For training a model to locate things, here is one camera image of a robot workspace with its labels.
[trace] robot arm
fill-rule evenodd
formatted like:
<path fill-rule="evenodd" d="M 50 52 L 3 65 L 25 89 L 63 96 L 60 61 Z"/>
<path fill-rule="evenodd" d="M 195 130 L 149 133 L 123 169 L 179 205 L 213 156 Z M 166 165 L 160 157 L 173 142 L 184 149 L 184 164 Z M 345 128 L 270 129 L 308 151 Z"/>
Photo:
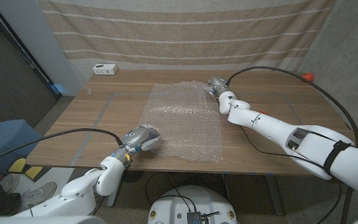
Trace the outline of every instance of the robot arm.
<path fill-rule="evenodd" d="M 317 125 L 292 125 L 266 114 L 252 111 L 250 104 L 237 100 L 219 77 L 208 80 L 206 90 L 219 97 L 219 110 L 229 114 L 228 121 L 253 129 L 278 144 L 286 154 L 312 174 L 330 180 L 333 177 L 358 191 L 358 148 L 336 131 Z"/>
<path fill-rule="evenodd" d="M 100 163 L 102 170 L 89 170 L 84 176 L 67 183 L 61 194 L 15 217 L 89 215 L 96 206 L 94 189 L 101 196 L 115 195 L 131 157 L 139 150 L 152 149 L 159 139 L 160 134 L 154 128 L 136 127 L 124 136 L 122 145 Z"/>

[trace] small white device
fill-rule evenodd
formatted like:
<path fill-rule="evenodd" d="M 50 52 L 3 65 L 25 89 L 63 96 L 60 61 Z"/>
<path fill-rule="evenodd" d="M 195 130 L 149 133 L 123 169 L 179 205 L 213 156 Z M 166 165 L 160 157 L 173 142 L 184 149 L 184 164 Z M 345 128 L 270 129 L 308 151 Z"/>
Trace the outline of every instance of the small white device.
<path fill-rule="evenodd" d="M 93 67 L 93 72 L 96 75 L 114 75 L 118 68 L 116 64 L 96 64 Z"/>

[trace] blue chair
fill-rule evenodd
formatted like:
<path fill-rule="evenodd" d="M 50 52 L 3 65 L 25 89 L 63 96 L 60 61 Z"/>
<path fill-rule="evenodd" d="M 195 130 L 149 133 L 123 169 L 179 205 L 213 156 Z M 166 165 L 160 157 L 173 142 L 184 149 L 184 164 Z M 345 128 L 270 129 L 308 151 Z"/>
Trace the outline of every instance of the blue chair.
<path fill-rule="evenodd" d="M 0 153 L 38 138 L 41 135 L 23 119 L 0 122 Z M 31 144 L 0 157 L 0 173 L 7 174 L 13 162 L 27 157 L 36 145 Z"/>

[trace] yellow object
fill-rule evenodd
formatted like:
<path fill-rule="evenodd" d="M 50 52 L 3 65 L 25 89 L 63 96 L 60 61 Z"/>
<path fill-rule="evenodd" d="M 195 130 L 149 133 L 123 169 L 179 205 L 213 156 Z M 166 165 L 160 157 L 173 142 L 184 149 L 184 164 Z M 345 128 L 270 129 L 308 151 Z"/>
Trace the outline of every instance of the yellow object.
<path fill-rule="evenodd" d="M 34 180 L 34 178 L 41 172 L 42 168 L 43 167 L 31 167 L 24 174 Z"/>
<path fill-rule="evenodd" d="M 25 158 L 18 159 L 11 165 L 8 172 L 21 173 L 23 171 L 24 166 Z"/>

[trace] table leg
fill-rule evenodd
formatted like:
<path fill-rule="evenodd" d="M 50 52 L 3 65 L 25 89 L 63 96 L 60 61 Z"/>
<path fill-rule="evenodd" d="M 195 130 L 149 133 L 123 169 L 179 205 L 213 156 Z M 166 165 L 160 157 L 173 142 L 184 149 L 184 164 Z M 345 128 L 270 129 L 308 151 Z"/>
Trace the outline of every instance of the table leg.
<path fill-rule="evenodd" d="M 274 212 L 276 215 L 284 215 L 283 205 L 281 203 L 280 194 L 278 193 L 276 179 L 272 175 L 266 175 L 266 182 L 270 198 L 273 202 Z"/>

